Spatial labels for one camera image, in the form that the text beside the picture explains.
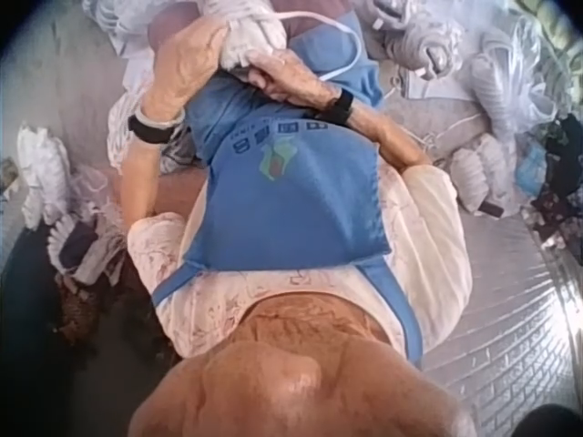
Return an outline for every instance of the white shirt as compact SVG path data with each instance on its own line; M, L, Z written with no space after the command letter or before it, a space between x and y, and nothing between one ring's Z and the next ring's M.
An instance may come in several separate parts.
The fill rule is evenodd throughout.
M379 158L379 200L392 253L385 257L415 316L424 351L453 330L467 304L472 274L456 193L431 166L403 175ZM206 186L189 223L177 214L145 218L128 235L128 251L151 293L180 265L204 215ZM367 311L405 354L403 328L376 289L352 266L301 271L213 272L196 278L157 307L160 323L182 357L204 353L229 336L247 309L286 293L326 293Z

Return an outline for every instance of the blue strap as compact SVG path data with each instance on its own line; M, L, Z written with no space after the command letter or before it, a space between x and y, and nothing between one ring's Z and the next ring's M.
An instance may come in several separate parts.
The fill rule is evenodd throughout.
M423 336L419 322L384 258L377 257L360 261L355 264L355 267L373 284L401 322L407 359L413 363L419 362L423 356Z
M157 307L162 301L169 298L175 291L184 287L191 279L196 278L202 272L189 263L184 263L178 270L163 280L152 293L152 302Z

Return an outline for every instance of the plastic bag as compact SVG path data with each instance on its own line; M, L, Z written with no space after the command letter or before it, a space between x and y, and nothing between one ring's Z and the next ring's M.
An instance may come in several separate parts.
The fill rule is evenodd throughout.
M547 177L547 152L533 138L529 138L527 143L527 155L517 167L517 185L526 194L536 198Z
M511 12L500 30L486 32L483 54L471 64L472 88L503 142L555 119L557 107L545 96L545 83L535 73L540 58L540 24Z

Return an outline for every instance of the white cord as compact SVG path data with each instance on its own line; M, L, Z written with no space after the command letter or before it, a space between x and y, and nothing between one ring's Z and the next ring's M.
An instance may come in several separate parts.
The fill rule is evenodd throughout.
M279 20L289 20L290 18L312 18L314 20L320 21L326 25L331 25L332 27L336 27L341 32L348 34L354 38L354 42L356 44L356 55L354 56L353 61L348 64L347 66L343 66L342 68L338 68L337 70L331 71L330 73L326 73L325 75L320 76L320 80L326 82L328 80L332 80L335 77L346 73L351 68L353 68L358 60L361 58L363 54L363 44L361 43L361 39L356 32L354 32L349 26L340 23L336 20L332 20L331 18L317 14L315 12L309 11L293 11L293 12L280 12L280 13L273 13L273 14L260 14L260 15L249 15L252 19L256 21L262 20L270 20L273 18L277 18Z
M426 151L427 149L434 147L435 142L439 138L441 138L445 134L447 134L450 130L455 129L456 127L459 127L459 126L463 125L464 123L467 123L468 121L472 121L472 120L475 120L476 118L480 118L481 116L482 116L482 114L478 113L478 114L473 114L470 117L462 118L461 120L456 121L452 126L448 127L443 132L441 132L439 134L430 133L430 134L425 135L423 138L418 137L416 134L414 134L413 132L411 132L409 129L407 129L404 126L401 126L401 129L404 130L405 133L407 135L409 135L409 137L411 137L412 139L417 141L419 144L423 145L424 150Z

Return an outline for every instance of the white string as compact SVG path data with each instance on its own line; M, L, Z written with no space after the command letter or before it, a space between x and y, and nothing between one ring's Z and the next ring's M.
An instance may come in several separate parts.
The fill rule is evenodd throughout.
M401 129L404 130L405 133L407 135L409 135L409 137L413 138L419 144L423 145L424 151L427 151L427 149L434 147L435 142L438 139L440 139L441 137L443 137L444 135L446 135L449 131L455 129L456 127L463 125L464 123L467 123L468 121L472 121L472 120L475 120L477 118L480 118L481 116L482 116L482 114L478 113L478 114L473 114L470 117L462 118L461 120L456 121L452 126L448 127L443 132L440 132L439 134L429 133L429 134L425 135L423 138L418 137L416 134L411 132L405 126L401 126Z

